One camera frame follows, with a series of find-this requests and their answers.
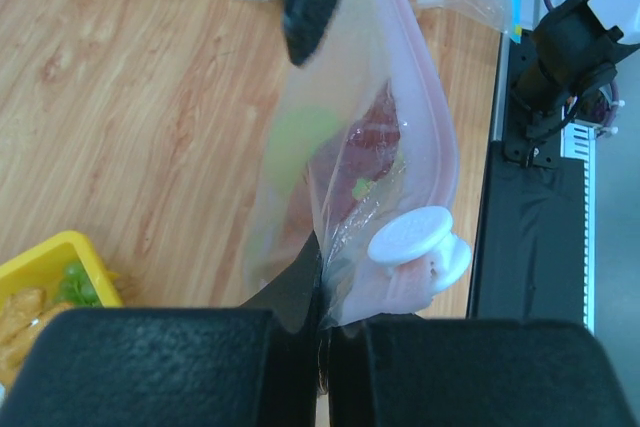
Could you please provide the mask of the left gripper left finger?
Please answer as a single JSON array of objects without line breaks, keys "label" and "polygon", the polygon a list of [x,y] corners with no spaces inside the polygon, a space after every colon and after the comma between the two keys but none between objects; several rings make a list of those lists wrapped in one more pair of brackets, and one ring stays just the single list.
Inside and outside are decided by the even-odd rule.
[{"label": "left gripper left finger", "polygon": [[9,393],[13,426],[311,426],[322,259],[296,259],[235,308],[56,316]]}]

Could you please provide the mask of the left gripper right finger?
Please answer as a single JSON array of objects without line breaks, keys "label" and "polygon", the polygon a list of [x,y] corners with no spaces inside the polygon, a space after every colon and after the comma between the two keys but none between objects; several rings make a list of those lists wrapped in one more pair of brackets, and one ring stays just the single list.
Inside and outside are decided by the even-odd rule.
[{"label": "left gripper right finger", "polygon": [[635,426],[601,344],[559,321],[375,317],[331,334],[333,426]]}]

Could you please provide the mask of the clear zip top bag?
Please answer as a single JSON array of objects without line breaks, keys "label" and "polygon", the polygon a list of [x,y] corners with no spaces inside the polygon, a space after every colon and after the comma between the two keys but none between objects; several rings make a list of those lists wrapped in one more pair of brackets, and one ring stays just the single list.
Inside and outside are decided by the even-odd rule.
[{"label": "clear zip top bag", "polygon": [[261,289],[315,235],[323,327],[411,314],[468,269],[453,230],[459,159],[409,0],[341,0],[291,70],[263,156],[244,268]]}]

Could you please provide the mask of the red fake lobster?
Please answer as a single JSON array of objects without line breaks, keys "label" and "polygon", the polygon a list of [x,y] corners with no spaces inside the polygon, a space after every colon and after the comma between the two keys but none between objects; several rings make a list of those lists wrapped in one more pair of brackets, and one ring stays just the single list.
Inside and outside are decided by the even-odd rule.
[{"label": "red fake lobster", "polygon": [[313,230],[313,211],[321,224],[338,227],[391,170],[401,139],[396,102],[385,81],[363,116],[342,129],[313,155],[290,201],[283,233],[306,238]]}]

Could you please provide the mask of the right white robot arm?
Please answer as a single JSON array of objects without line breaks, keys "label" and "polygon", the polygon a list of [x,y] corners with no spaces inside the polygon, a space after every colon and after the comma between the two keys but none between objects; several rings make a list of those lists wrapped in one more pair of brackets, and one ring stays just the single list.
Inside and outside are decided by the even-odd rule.
[{"label": "right white robot arm", "polygon": [[[283,33],[291,63],[318,49],[339,0],[285,0]],[[503,154],[523,167],[554,167],[547,142],[579,108],[614,81],[616,66],[639,48],[639,0],[565,0],[529,35],[536,56],[510,85]]]}]

